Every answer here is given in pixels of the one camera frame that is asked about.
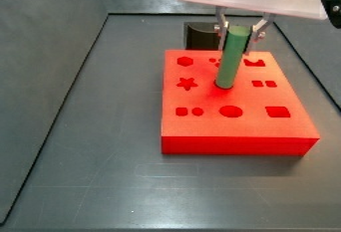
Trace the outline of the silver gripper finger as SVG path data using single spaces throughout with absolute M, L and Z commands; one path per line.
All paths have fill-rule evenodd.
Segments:
M 218 50 L 223 50 L 226 33 L 229 28 L 229 22 L 225 17 L 226 8 L 217 6 L 215 7 L 215 17 L 217 17 L 217 25 L 214 26 L 214 30 L 219 37 Z
M 265 13 L 258 23 L 251 26 L 250 28 L 251 33 L 249 36 L 249 41 L 243 52 L 245 55 L 250 53 L 254 44 L 265 38 L 266 36 L 265 30 L 272 25 L 274 18 L 276 15 L 273 13 Z

